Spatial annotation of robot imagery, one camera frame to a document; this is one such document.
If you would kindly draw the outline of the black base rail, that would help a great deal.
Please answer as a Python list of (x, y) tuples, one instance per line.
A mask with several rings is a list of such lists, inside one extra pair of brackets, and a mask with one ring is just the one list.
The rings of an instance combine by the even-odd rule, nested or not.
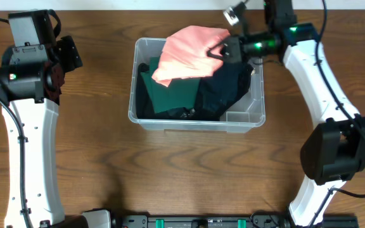
[(256, 213), (248, 217), (152, 217), (130, 215), (112, 220), (114, 228), (291, 228), (286, 215)]

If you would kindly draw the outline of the black sparkly knit garment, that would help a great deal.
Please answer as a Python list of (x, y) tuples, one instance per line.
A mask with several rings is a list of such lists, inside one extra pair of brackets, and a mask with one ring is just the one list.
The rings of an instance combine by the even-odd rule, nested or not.
[(253, 71), (249, 63), (225, 63), (215, 73), (218, 120), (225, 122), (229, 118), (228, 112), (246, 112), (249, 109)]

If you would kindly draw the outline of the dark green garment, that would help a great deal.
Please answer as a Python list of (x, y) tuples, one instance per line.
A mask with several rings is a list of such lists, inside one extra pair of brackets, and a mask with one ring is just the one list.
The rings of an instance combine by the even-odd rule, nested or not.
[(174, 79), (168, 87), (157, 83), (153, 78), (160, 58), (150, 58), (149, 70), (141, 72), (146, 90), (155, 113), (176, 108), (192, 109), (195, 105), (200, 79)]

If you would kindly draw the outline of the dark navy garment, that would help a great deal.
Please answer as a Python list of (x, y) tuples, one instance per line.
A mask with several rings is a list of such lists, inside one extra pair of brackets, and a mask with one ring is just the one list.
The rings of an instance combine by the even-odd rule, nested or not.
[(224, 63), (213, 76), (200, 80), (195, 101), (197, 120), (218, 119), (249, 90), (253, 66)]

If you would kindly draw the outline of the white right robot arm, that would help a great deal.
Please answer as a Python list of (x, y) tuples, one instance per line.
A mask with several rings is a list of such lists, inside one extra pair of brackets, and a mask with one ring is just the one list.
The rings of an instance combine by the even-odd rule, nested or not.
[(267, 31), (230, 35), (206, 48), (209, 58), (236, 63), (276, 54), (293, 75), (314, 131), (300, 151), (305, 178), (278, 227), (345, 227), (350, 217), (324, 219), (333, 195), (365, 167), (365, 117), (344, 95), (321, 48), (323, 33), (298, 23), (291, 1), (264, 3)]

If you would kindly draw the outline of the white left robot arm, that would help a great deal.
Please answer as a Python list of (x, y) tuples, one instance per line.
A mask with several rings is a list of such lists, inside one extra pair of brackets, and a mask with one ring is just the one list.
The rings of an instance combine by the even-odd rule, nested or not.
[(56, 174), (56, 125), (65, 74), (82, 66), (51, 9), (11, 13), (14, 39), (0, 66), (0, 103), (8, 132), (10, 193), (4, 226), (110, 227), (105, 209), (66, 216)]

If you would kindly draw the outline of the pink garment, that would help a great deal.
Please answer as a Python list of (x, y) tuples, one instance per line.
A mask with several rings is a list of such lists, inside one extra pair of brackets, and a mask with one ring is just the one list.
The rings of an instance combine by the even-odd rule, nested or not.
[(230, 36), (224, 28), (190, 25), (166, 38), (158, 68), (152, 79), (165, 87), (174, 79), (211, 77), (223, 61), (207, 56), (207, 51)]

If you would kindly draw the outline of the clear plastic storage bin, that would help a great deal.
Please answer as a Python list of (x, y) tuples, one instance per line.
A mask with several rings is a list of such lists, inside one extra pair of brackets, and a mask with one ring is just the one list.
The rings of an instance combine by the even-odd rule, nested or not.
[(148, 64), (151, 57), (159, 56), (165, 44), (164, 38), (142, 37), (134, 45), (134, 62), (131, 79), (128, 117), (145, 130), (210, 130), (230, 133), (246, 133), (252, 128), (260, 127), (266, 120), (264, 100), (263, 68), (253, 65), (255, 73), (250, 77), (249, 91), (218, 121), (196, 120), (161, 120), (138, 118), (136, 111), (138, 65)]

